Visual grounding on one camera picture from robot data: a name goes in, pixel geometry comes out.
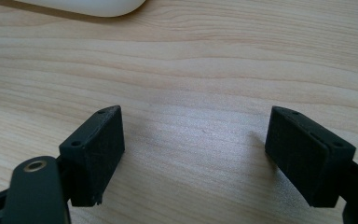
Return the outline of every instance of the light wood surface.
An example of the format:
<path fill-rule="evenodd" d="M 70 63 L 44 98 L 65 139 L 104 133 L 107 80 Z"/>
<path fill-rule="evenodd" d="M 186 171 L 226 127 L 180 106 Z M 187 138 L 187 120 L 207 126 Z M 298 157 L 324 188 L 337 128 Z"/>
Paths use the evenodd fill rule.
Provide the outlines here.
<path fill-rule="evenodd" d="M 73 223 L 342 223 L 345 202 L 309 207 L 264 143 L 280 105 L 358 148 L 358 0 L 146 0 L 119 18 L 0 1 L 0 190 L 110 105 L 126 153 Z"/>

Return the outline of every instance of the black clamp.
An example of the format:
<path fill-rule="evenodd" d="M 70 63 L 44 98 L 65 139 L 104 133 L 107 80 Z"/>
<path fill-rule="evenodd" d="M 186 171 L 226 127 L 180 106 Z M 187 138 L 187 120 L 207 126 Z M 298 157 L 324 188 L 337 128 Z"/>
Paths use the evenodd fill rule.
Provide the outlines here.
<path fill-rule="evenodd" d="M 120 106 L 94 113 L 61 145 L 60 156 L 36 157 L 17 166 L 0 192 L 0 223 L 70 223 L 72 206 L 93 206 L 124 152 Z"/>
<path fill-rule="evenodd" d="M 266 152 L 313 207 L 347 202 L 345 224 L 358 223 L 356 148 L 306 116 L 273 106 Z"/>

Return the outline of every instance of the wood grain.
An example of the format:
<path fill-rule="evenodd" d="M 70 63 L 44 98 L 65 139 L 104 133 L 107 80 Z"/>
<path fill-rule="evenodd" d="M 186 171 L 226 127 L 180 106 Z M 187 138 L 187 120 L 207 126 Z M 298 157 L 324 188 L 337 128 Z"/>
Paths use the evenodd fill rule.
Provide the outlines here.
<path fill-rule="evenodd" d="M 0 190 L 110 105 L 126 153 L 73 223 L 342 223 L 345 202 L 308 207 L 264 142 L 280 105 L 358 148 L 358 1 L 148 0 L 93 18 L 0 0 Z"/>

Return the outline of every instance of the small hole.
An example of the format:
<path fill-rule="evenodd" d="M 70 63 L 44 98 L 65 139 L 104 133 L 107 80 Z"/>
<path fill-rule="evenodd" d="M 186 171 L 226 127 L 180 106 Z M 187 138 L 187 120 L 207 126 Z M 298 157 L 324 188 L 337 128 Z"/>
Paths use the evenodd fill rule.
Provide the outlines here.
<path fill-rule="evenodd" d="M 339 142 L 334 142 L 333 145 L 334 145 L 335 147 L 343 147 L 343 145 L 340 144 Z"/>
<path fill-rule="evenodd" d="M 75 141 L 75 142 L 72 142 L 71 146 L 72 147 L 78 147 L 80 146 L 81 142 L 80 141 Z"/>
<path fill-rule="evenodd" d="M 35 172 L 40 169 L 43 169 L 46 166 L 46 161 L 34 161 L 29 163 L 27 166 L 24 167 L 24 171 L 27 173 Z"/>
<path fill-rule="evenodd" d="M 34 169 L 37 169 L 39 167 L 41 167 L 43 165 L 43 163 L 41 161 L 37 161 L 35 163 L 32 163 L 28 166 L 28 168 L 34 170 Z"/>

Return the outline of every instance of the white object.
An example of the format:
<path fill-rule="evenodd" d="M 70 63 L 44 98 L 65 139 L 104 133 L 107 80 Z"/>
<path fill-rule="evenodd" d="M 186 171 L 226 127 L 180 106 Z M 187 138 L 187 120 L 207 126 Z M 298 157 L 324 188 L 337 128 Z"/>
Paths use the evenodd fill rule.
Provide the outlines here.
<path fill-rule="evenodd" d="M 115 17 L 132 12 L 145 0 L 17 0 L 91 16 Z"/>

